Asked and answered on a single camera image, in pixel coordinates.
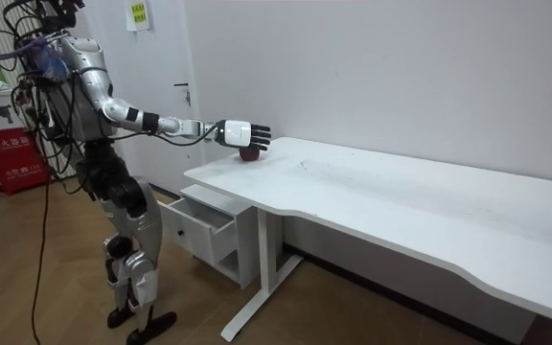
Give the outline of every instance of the white cabinet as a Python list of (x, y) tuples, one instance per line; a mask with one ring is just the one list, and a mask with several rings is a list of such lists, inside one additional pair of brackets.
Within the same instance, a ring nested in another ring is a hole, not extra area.
[(159, 202), (164, 237), (248, 286), (259, 276), (257, 209), (197, 185), (180, 193), (169, 205)]

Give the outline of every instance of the red apple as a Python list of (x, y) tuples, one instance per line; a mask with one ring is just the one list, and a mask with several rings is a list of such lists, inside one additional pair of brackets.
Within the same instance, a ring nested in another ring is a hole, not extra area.
[(252, 162), (259, 159), (258, 149), (240, 149), (240, 158), (244, 162)]

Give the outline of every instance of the white desk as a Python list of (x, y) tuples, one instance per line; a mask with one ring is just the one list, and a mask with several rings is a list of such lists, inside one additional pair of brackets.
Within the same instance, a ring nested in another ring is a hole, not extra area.
[(448, 269), (552, 318), (552, 181), (280, 138), (185, 173), (262, 210), (262, 291), (221, 334), (231, 341), (301, 260), (275, 272), (270, 217), (296, 216)]

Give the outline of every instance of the floor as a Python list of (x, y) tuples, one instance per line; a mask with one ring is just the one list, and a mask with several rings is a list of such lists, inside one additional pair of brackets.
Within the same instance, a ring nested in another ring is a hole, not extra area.
[[(36, 310), (42, 344), (125, 344), (135, 326), (105, 326), (113, 308), (101, 243), (112, 227), (84, 194), (51, 188), (42, 285)], [(0, 344), (34, 344), (30, 314), (44, 188), (0, 194)], [(150, 344), (225, 344), (222, 327), (259, 289), (240, 290), (165, 241), (156, 314), (178, 321)], [(313, 264), (303, 263), (255, 315), (234, 344), (472, 345), (479, 342)]]

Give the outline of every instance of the red sign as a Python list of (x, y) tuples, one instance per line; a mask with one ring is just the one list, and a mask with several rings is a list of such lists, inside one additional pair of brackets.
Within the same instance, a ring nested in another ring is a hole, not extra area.
[(0, 183), (14, 192), (46, 182), (48, 174), (30, 136), (22, 128), (0, 130)]

